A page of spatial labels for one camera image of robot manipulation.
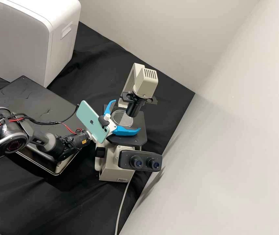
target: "smartphone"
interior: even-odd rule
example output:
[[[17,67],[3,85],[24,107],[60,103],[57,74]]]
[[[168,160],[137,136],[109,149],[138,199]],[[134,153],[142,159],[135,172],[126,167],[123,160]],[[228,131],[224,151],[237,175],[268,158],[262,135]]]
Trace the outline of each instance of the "smartphone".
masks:
[[[102,127],[98,121],[98,114],[86,101],[81,102],[78,110],[76,111],[76,116],[84,124],[87,130],[89,130],[92,137],[99,143],[102,143],[112,131],[110,130],[110,126]]]

